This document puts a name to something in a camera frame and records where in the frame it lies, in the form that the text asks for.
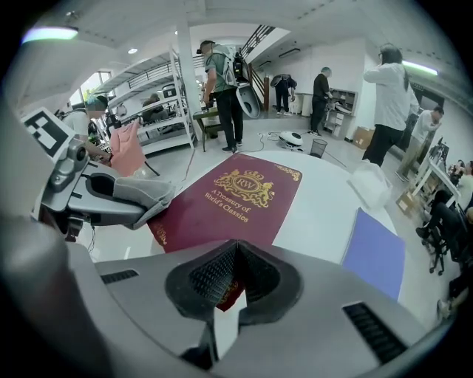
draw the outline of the pink cloth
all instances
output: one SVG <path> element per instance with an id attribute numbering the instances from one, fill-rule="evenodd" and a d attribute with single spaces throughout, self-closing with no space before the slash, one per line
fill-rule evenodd
<path id="1" fill-rule="evenodd" d="M 146 161 L 138 140 L 138 127 L 138 122 L 122 126 L 112 131 L 110 137 L 112 168 L 125 177 L 131 176 Z"/>

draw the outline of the trash can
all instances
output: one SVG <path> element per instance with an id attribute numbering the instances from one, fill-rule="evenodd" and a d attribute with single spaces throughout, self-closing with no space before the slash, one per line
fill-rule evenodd
<path id="1" fill-rule="evenodd" d="M 310 155 L 312 157 L 318 157 L 319 159 L 321 159 L 326 147 L 327 147 L 327 142 L 325 142 L 323 139 L 314 139 L 312 141 L 312 148 L 310 149 Z"/>

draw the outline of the cardboard box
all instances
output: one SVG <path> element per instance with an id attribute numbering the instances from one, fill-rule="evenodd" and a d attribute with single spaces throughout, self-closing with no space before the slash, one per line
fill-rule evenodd
<path id="1" fill-rule="evenodd" d="M 353 144 L 362 150 L 366 150 L 371 143 L 372 135 L 374 133 L 374 129 L 369 130 L 364 127 L 358 127 L 355 136 L 353 137 Z"/>
<path id="2" fill-rule="evenodd" d="M 411 216 L 412 209 L 415 208 L 414 197 L 409 191 L 402 193 L 402 195 L 396 201 L 396 204 L 399 206 L 402 213 L 408 217 Z"/>

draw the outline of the black vent grille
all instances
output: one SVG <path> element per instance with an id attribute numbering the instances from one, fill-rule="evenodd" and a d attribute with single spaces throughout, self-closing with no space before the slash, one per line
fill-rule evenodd
<path id="1" fill-rule="evenodd" d="M 345 306 L 343 310 L 382 364 L 406 351 L 406 346 L 364 303 Z"/>
<path id="2" fill-rule="evenodd" d="M 133 269 L 122 270 L 121 272 L 110 273 L 108 275 L 101 275 L 104 284 L 113 284 L 114 282 L 127 280 L 128 278 L 137 276 L 138 273 Z"/>

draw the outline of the wooden table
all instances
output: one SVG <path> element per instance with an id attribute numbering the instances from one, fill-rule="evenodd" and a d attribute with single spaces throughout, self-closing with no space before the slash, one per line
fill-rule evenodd
<path id="1" fill-rule="evenodd" d="M 208 118 L 212 117 L 218 117 L 219 112 L 217 108 L 211 108 L 208 111 L 198 111 L 197 113 L 194 113 L 194 116 L 192 117 L 197 121 L 197 123 L 200 126 L 200 129 L 202 130 L 202 146 L 203 150 L 205 152 L 205 137 L 210 134 L 215 134 L 217 135 L 218 131 L 223 131 L 223 127 L 220 124 L 220 120 L 209 120 Z"/>

